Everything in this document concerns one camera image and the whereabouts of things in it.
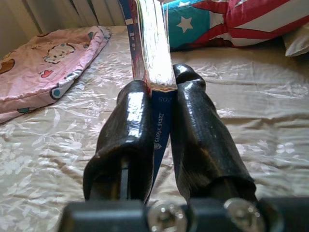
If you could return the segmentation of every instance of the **book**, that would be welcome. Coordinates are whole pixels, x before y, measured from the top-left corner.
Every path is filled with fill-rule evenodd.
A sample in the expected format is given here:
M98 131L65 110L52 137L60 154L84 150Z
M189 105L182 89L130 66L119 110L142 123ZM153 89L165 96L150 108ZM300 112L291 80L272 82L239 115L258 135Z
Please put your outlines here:
M133 78L147 83L154 122L154 178L166 149L177 84L169 52L166 13L159 0L120 0L126 20Z

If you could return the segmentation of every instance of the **cartoon cat print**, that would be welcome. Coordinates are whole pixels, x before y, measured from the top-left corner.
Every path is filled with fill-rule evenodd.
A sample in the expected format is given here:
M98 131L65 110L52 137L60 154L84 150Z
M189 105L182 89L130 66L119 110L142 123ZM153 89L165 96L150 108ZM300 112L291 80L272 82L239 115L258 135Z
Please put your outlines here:
M58 64L61 60L73 53L75 48L67 43L62 43L48 50L47 56L44 61L52 64Z

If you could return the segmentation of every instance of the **american flag pillow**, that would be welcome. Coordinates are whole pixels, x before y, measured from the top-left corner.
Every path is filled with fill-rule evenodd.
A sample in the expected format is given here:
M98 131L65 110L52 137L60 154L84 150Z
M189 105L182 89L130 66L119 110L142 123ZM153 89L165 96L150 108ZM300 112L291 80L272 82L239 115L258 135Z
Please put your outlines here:
M309 0L176 0L164 8L171 51L257 44L309 22Z

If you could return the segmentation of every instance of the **bed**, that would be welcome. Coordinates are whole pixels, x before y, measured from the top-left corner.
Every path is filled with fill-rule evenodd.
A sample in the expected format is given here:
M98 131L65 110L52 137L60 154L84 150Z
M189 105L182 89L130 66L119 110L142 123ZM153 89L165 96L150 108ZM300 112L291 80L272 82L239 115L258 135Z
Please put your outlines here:
M1 231L55 231L63 207L84 200L84 167L118 92L132 80L126 27L110 30L107 46L59 101L0 124ZM277 39L171 54L205 79L258 198L309 195L309 56L284 52ZM150 203L162 199L184 203L170 144Z

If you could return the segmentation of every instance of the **white star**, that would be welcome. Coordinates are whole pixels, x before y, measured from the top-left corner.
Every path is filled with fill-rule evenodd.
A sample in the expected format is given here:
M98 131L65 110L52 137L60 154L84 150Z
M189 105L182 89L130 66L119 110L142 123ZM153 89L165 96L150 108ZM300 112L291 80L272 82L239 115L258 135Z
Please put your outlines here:
M182 21L180 24L178 24L177 26L183 29L183 33L185 33L188 29L193 29L192 25L191 25L191 18L184 18L182 17Z
M189 5L190 4L190 1L187 1L187 2L182 2L182 1L180 1L179 2L179 6L187 6L187 5Z

